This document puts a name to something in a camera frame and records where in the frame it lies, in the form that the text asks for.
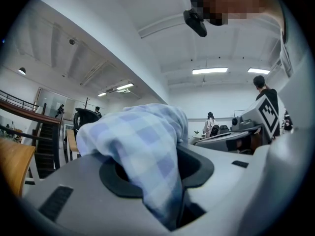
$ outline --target plaid cloth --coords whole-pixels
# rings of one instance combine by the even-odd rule
[[[123,166],[143,191],[143,203],[168,229],[175,229],[182,202],[177,143],[188,143],[185,113],[162,104],[128,107],[85,124],[77,134],[82,156],[100,152]]]

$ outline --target black head-mounted device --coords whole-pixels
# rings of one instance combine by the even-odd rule
[[[185,23],[192,28],[199,36],[207,36],[204,20],[215,26],[227,24],[227,18],[222,14],[205,12],[203,0],[190,0],[191,9],[184,11]]]

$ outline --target person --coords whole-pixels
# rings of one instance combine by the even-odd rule
[[[99,112],[99,107],[96,107],[96,108],[95,108],[95,113],[97,113],[97,115],[98,115],[99,118],[102,118],[102,115],[101,115],[101,113]]]
[[[57,118],[58,115],[61,115],[61,113],[63,113],[63,107],[64,107],[64,105],[61,104],[61,106],[57,110],[57,114],[56,114],[55,118]]]
[[[13,129],[13,130],[15,129],[14,122],[12,122],[10,129]]]
[[[208,113],[208,118],[205,122],[205,126],[203,128],[203,133],[206,134],[206,138],[209,138],[210,137],[210,134],[211,134],[211,129],[212,127],[216,124],[216,119],[214,118],[213,116],[213,113],[209,112]]]
[[[286,110],[284,114],[284,119],[283,119],[283,133],[290,132],[292,128],[293,128],[293,123],[291,121],[289,113]]]
[[[270,100],[270,103],[275,108],[277,115],[279,115],[279,106],[278,106],[278,94],[275,89],[270,89],[265,84],[265,78],[261,75],[258,75],[253,80],[256,89],[259,91],[259,95],[257,96],[256,100],[260,99],[263,95],[266,95],[267,98]],[[275,132],[274,137],[280,136],[280,125],[278,124]]]

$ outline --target ceiling light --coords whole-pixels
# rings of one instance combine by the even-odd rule
[[[192,71],[192,74],[225,73],[225,72],[227,72],[227,67],[217,67],[217,68],[195,69]]]
[[[268,70],[263,70],[263,69],[255,69],[255,68],[250,68],[248,69],[249,73],[262,73],[262,74],[268,74],[270,71]]]
[[[124,86],[121,86],[121,87],[117,88],[117,90],[126,89],[126,88],[129,88],[129,87],[132,87],[132,86],[133,86],[133,83],[130,83],[128,85],[124,85]]]
[[[26,70],[25,70],[24,67],[21,67],[21,68],[19,69],[19,72],[22,73],[23,75],[26,74]]]

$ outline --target white ceiling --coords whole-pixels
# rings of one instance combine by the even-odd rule
[[[69,40],[74,38],[75,44],[71,45]],[[25,55],[40,61],[60,76],[85,87],[94,96],[134,82],[109,57],[100,55],[97,47],[88,45],[88,38],[91,37],[69,19],[43,2],[32,0],[21,12],[5,43],[8,54]],[[136,100],[145,96],[147,90],[134,84],[129,88],[131,93],[113,92],[102,99]]]
[[[184,22],[189,0],[116,0],[128,13],[139,35],[152,48],[169,87],[201,84],[252,83],[250,67],[272,70],[279,60],[280,28],[268,16],[206,24],[199,37]],[[227,66],[226,74],[192,75],[195,68]]]

